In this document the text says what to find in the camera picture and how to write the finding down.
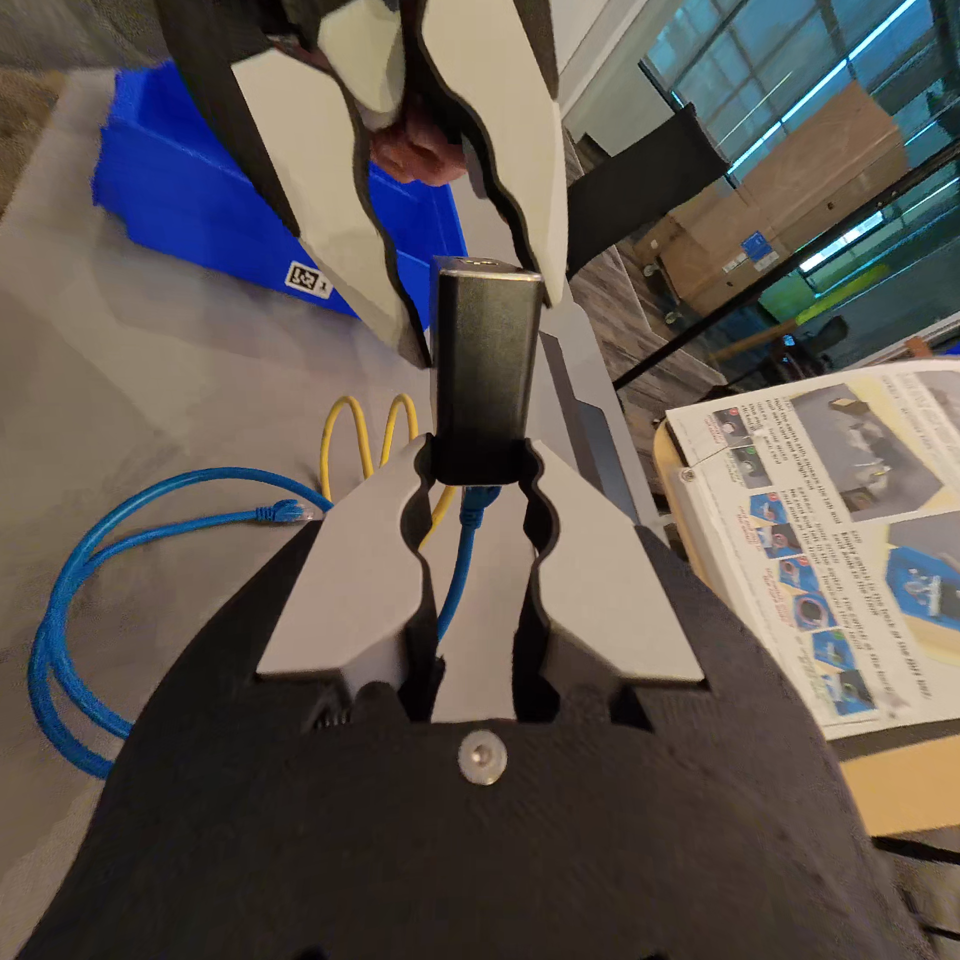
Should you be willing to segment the cardboard box with blue label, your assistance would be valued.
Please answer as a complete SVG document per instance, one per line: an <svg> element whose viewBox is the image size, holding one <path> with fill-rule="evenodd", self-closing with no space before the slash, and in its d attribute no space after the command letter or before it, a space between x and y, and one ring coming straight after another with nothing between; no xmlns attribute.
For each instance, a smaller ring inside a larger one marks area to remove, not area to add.
<svg viewBox="0 0 960 960"><path fill-rule="evenodd" d="M894 185L909 169L894 119L853 80L774 145L738 186L720 178L631 249L681 306L711 314Z"/></svg>

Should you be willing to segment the black office chair backrest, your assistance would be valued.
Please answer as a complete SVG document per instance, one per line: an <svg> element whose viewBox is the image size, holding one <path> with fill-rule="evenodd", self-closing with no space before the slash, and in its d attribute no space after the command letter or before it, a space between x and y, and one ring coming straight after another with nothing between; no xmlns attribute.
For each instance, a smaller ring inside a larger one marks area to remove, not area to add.
<svg viewBox="0 0 960 960"><path fill-rule="evenodd" d="M568 187L566 277L628 235L649 229L727 170L695 105L686 104Z"/></svg>

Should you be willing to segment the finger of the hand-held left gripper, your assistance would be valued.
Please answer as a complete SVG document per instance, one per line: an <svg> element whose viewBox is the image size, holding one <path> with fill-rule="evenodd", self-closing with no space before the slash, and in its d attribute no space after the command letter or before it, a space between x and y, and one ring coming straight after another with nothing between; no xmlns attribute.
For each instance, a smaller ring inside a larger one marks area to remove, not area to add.
<svg viewBox="0 0 960 960"><path fill-rule="evenodd" d="M439 128L469 145L520 265L558 306L569 209L549 2L409 2L409 68Z"/></svg>
<svg viewBox="0 0 960 960"><path fill-rule="evenodd" d="M367 132L350 97L332 75L278 49L235 62L232 73L300 245L383 344L428 369L419 313L371 201Z"/></svg>

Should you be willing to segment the blue plastic bin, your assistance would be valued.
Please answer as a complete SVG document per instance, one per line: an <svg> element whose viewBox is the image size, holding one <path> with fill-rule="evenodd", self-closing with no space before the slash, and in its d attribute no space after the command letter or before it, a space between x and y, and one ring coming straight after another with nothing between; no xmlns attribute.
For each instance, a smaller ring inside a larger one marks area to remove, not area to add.
<svg viewBox="0 0 960 960"><path fill-rule="evenodd" d="M399 183L373 162L368 174L401 282L427 329L433 260L468 254L451 187ZM142 247L355 316L217 141L171 61L114 74L91 194Z"/></svg>

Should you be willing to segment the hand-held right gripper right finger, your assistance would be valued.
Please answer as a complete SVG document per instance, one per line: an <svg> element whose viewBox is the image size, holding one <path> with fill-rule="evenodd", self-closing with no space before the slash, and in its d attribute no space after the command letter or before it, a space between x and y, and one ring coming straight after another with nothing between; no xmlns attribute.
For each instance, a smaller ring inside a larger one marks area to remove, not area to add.
<svg viewBox="0 0 960 960"><path fill-rule="evenodd" d="M640 527L540 440L524 445L523 532L534 550L513 638L518 722L552 722L578 690L612 722L641 722L637 689L706 675Z"/></svg>

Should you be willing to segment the printed instruction sheet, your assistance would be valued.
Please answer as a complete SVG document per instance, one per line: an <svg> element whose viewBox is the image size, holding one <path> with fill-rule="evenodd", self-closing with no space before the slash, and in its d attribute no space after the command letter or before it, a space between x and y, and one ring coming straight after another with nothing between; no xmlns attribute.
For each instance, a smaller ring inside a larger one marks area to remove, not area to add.
<svg viewBox="0 0 960 960"><path fill-rule="evenodd" d="M957 355L846 369L667 412L720 510L775 491L891 717L959 714Z"/></svg>

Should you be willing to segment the black ethernet splitter box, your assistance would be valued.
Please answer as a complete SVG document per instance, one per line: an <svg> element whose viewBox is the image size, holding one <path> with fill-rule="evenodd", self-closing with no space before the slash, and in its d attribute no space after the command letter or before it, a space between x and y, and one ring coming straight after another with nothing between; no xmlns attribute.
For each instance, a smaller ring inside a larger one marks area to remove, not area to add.
<svg viewBox="0 0 960 960"><path fill-rule="evenodd" d="M445 486L517 483L546 284L488 258L436 257L430 271L430 467Z"/></svg>

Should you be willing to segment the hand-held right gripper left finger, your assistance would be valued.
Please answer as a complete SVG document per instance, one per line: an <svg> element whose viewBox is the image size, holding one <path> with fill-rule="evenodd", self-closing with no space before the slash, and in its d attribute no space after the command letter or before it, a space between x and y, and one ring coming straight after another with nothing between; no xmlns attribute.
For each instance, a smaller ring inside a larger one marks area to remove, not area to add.
<svg viewBox="0 0 960 960"><path fill-rule="evenodd" d="M411 440L324 517L256 673L318 679L352 702L369 683L427 722L441 683L438 615L421 546L432 436Z"/></svg>

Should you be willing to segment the person's left hand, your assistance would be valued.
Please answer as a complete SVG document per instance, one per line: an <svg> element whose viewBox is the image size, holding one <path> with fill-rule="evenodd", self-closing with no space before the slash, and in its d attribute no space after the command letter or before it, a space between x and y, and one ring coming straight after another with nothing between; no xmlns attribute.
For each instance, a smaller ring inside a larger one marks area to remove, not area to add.
<svg viewBox="0 0 960 960"><path fill-rule="evenodd" d="M372 162L402 185L446 186L467 173L463 148L451 144L417 102L368 139Z"/></svg>

